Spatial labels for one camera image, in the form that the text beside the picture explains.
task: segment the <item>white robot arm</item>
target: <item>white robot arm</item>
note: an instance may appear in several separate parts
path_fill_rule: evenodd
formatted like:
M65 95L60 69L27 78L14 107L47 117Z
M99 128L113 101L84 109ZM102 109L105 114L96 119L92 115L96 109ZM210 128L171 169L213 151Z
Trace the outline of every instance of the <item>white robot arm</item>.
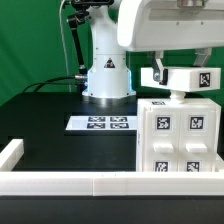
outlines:
M224 46L223 0L123 0L118 43L129 51Z
M135 99L126 52L117 42L117 24L108 15L108 7L119 8L121 0L72 0L75 15L68 18L81 77L87 78L83 99L101 104L121 104ZM87 72L78 40L77 27L89 21L93 39L93 65Z

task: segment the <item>warning label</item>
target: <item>warning label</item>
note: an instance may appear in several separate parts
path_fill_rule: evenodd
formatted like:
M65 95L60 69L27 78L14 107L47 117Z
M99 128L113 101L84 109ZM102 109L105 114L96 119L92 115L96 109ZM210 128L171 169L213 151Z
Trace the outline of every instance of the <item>warning label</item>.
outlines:
M107 60L107 63L105 64L104 68L115 68L114 62L111 58Z

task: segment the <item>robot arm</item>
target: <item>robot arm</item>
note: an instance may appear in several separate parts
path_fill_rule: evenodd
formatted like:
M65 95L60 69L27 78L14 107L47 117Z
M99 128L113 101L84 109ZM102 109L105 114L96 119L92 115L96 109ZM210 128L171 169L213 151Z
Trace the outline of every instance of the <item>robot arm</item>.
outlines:
M153 79L166 85L163 51L198 49L194 66L204 67L211 48L224 46L223 13L222 0L123 0L118 43L128 51L156 51Z

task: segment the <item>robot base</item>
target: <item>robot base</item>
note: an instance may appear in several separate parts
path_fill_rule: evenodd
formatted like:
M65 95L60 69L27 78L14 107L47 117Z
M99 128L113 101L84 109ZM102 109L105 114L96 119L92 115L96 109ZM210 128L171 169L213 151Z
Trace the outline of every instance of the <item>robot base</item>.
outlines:
M122 98L98 98L92 96L82 96L83 101L89 103L96 103L100 105L122 105L136 101L136 95L130 95Z

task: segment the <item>white block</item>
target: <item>white block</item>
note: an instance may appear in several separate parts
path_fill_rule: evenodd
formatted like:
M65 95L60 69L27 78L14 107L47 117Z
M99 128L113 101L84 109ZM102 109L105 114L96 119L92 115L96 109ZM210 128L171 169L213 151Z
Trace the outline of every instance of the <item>white block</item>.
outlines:
M0 172L0 194L92 196L93 176L88 172Z
M12 171L23 154L23 140L13 139L0 153L0 171Z
M173 153L174 148L172 144L154 144L154 151L156 153Z
M136 170L214 171L220 114L210 99L139 100Z
M137 171L177 171L180 109L168 103L138 101Z
M117 173L101 173L94 176L93 196L125 195L125 178Z
M174 68L167 67L168 83L160 85L153 80L153 69L141 69L141 85L184 92L220 89L220 68Z
M206 153L208 148L204 144L186 144L189 153Z
M186 99L181 108L178 170L214 171L221 107L208 99Z

